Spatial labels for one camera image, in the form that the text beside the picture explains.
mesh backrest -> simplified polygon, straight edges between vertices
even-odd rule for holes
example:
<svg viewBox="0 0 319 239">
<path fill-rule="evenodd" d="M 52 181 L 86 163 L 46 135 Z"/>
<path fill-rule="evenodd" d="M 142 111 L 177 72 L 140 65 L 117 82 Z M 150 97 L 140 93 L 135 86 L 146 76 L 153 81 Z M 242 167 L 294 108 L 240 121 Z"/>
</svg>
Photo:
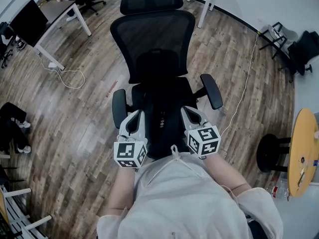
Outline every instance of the mesh backrest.
<svg viewBox="0 0 319 239">
<path fill-rule="evenodd" d="M 195 26 L 187 11 L 127 15 L 115 20 L 111 34 L 130 71 L 129 83 L 187 74 L 187 51 Z"/>
<path fill-rule="evenodd" d="M 124 15 L 179 9 L 183 0 L 122 0 L 120 11 Z"/>
</svg>

